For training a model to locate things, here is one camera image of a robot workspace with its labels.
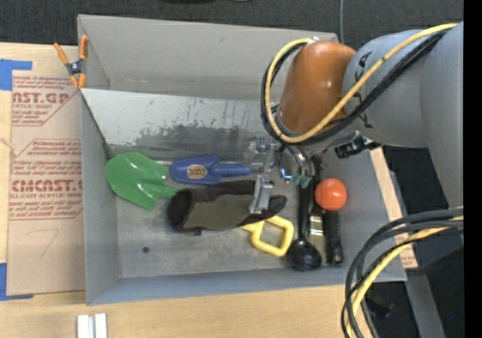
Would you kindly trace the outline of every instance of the blue handled tool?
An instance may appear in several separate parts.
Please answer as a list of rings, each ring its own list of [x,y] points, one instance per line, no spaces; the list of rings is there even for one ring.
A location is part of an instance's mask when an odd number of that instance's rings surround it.
[[[176,160],[171,164],[172,178],[188,184],[216,184],[224,176],[249,175],[251,166],[241,163],[221,163],[218,155]]]

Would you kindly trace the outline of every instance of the cardboard box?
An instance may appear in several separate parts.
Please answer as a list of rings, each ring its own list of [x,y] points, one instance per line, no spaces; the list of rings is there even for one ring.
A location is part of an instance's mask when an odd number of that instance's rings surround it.
[[[77,60],[76,46],[64,51]],[[0,91],[6,293],[84,290],[80,93],[53,45],[0,43],[0,59],[30,64]]]
[[[368,152],[347,160],[325,155],[326,175],[349,192],[340,211],[345,264],[308,273],[255,250],[241,229],[176,233],[166,200],[150,212],[116,196],[105,177],[107,159],[125,151],[165,161],[207,153],[240,161],[250,139],[265,134],[261,78],[272,57],[293,39],[335,35],[84,15],[78,33],[90,39],[81,101],[87,303],[344,283],[366,238],[389,221]],[[273,85],[274,101],[281,91],[282,83]],[[295,224],[295,189],[278,181],[275,189],[288,197],[281,216]],[[399,260],[379,277],[404,279]]]

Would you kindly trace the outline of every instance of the blue tape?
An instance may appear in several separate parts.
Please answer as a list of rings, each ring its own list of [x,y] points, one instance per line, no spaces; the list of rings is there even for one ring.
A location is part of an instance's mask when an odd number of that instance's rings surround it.
[[[7,264],[0,263],[0,301],[2,300],[14,300],[14,299],[29,299],[33,295],[15,295],[8,297],[7,290]]]
[[[0,90],[12,90],[14,70],[32,70],[32,61],[0,59]]]

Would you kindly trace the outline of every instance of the yellow cable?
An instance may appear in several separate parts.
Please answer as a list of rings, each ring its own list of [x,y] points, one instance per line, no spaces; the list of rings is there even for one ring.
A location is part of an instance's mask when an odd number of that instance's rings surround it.
[[[458,218],[452,219],[453,221],[463,221],[464,217],[460,216]],[[421,240],[426,238],[427,236],[430,236],[434,233],[439,233],[443,230],[448,229],[449,227],[439,227],[439,228],[430,228],[427,230],[421,230],[418,233],[413,234],[412,236],[407,237],[403,242],[415,242],[417,240]],[[360,304],[362,303],[363,297],[367,293],[368,289],[374,282],[375,278],[378,277],[378,275],[383,271],[383,269],[397,256],[399,255],[404,249],[408,248],[411,246],[411,243],[406,244],[406,245],[400,245],[397,248],[395,248],[393,251],[391,251],[385,258],[383,258],[382,261],[374,268],[374,270],[364,279],[362,282],[360,288],[356,291],[356,296],[355,299],[353,300],[353,315],[356,315],[358,308],[360,307]],[[352,326],[349,323],[349,319],[347,320],[347,332],[348,336],[352,336]]]
[[[393,49],[389,50],[385,54],[385,56],[379,59],[367,70],[367,72],[355,83],[355,85],[353,85],[353,87],[349,90],[349,92],[333,107],[333,109],[325,116],[325,118],[323,118],[315,127],[313,127],[308,132],[296,137],[289,137],[285,135],[284,133],[282,133],[281,129],[276,125],[276,122],[274,120],[273,114],[271,113],[271,107],[270,107],[271,78],[273,76],[274,68],[283,54],[285,54],[289,49],[291,49],[293,46],[297,44],[302,44],[302,43],[309,44],[314,42],[314,40],[311,38],[302,38],[302,39],[290,42],[277,53],[274,60],[271,62],[271,66],[268,69],[267,82],[266,82],[266,87],[264,91],[264,106],[266,107],[267,118],[270,122],[271,128],[273,128],[274,132],[281,140],[289,144],[297,144],[306,139],[309,139],[310,137],[316,135],[321,129],[323,129],[333,119],[333,117],[343,108],[343,106],[345,106],[348,100],[350,100],[355,95],[355,93],[359,91],[359,89],[367,82],[367,80],[371,77],[371,75],[381,65],[383,65],[385,61],[393,57],[400,50],[406,48],[408,45],[412,44],[416,40],[422,37],[426,37],[427,35],[432,35],[436,32],[441,32],[442,30],[451,29],[456,25],[457,25],[456,23],[447,23],[444,25],[434,26],[432,28],[422,30],[421,32],[418,32],[412,35],[411,37],[407,38],[405,41],[401,42]]]

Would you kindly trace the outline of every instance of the gray bin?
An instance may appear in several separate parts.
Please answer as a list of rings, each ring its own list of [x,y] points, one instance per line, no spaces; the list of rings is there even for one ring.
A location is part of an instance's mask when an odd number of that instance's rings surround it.
[[[78,34],[90,39],[81,103],[88,304],[344,283],[365,240],[389,221],[368,152],[347,160],[325,154],[325,174],[348,190],[340,210],[345,263],[309,273],[254,249],[241,229],[176,233],[166,200],[148,211],[116,196],[105,177],[108,155],[125,151],[165,161],[208,153],[240,161],[251,139],[267,135],[259,99],[272,57],[293,39],[336,41],[334,34],[84,15]],[[274,101],[287,66],[273,85]],[[288,198],[280,215],[296,224],[296,190],[272,178]],[[263,237],[274,241],[276,233]],[[398,259],[378,278],[405,279]]]

